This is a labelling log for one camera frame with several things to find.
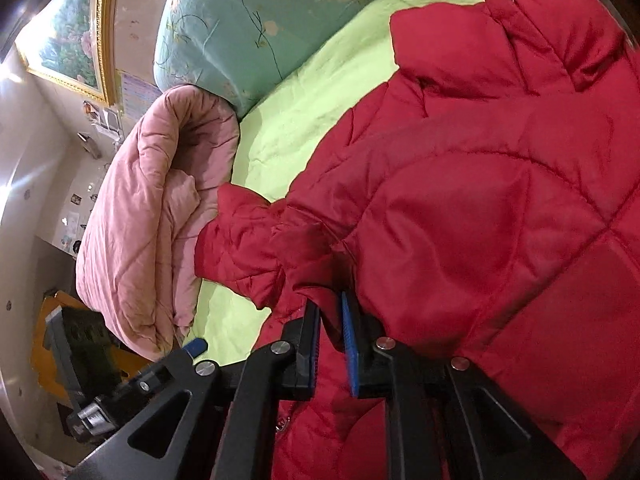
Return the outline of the red quilted puffer jacket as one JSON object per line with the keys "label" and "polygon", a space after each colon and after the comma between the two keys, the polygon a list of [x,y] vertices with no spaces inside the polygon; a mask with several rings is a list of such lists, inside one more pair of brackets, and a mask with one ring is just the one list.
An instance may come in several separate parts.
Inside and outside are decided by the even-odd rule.
{"label": "red quilted puffer jacket", "polygon": [[348,390],[338,296],[464,356],[589,479],[639,439],[639,52],[599,0],[433,3],[390,19],[396,73],[282,200],[218,192],[195,269],[268,308],[322,309],[318,386],[284,402],[276,479],[381,479],[384,406]]}

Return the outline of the pink quilted blanket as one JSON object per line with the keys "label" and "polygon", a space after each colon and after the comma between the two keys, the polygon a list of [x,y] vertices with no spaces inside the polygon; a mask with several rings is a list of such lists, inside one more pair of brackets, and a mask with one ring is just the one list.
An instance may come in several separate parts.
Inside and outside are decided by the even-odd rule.
{"label": "pink quilted blanket", "polygon": [[198,234],[218,212],[240,140],[231,105],[184,84],[134,125],[100,187],[76,259],[81,301],[139,356],[157,361],[190,330]]}

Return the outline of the lime green bed sheet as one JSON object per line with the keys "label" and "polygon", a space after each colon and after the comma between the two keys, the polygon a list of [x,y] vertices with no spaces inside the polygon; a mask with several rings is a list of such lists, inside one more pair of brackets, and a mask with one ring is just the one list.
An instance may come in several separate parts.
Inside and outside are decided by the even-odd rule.
{"label": "lime green bed sheet", "polygon": [[232,183],[270,202],[285,196],[320,140],[346,110],[395,73],[392,14],[434,2],[480,0],[369,3],[241,120]]}

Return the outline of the teal floral duvet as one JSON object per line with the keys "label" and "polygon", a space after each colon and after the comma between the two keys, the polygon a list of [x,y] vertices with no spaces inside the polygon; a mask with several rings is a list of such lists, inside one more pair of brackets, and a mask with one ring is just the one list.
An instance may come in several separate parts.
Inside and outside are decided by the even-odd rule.
{"label": "teal floral duvet", "polygon": [[166,0],[155,83],[194,84],[243,116],[372,1]]}

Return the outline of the gold framed landscape painting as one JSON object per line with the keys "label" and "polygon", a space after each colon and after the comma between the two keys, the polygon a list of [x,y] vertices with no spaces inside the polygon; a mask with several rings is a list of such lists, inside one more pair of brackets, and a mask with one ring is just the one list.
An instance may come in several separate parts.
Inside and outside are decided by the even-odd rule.
{"label": "gold framed landscape painting", "polygon": [[18,34],[26,70],[105,105],[115,103],[116,0],[51,0]]}

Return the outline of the purple wall calendar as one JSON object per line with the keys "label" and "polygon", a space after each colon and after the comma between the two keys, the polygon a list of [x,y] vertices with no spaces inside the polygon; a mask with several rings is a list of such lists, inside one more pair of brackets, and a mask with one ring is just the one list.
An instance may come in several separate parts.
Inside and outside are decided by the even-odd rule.
{"label": "purple wall calendar", "polygon": [[129,119],[139,120],[162,92],[155,84],[149,84],[123,70],[120,70],[118,74],[122,111]]}

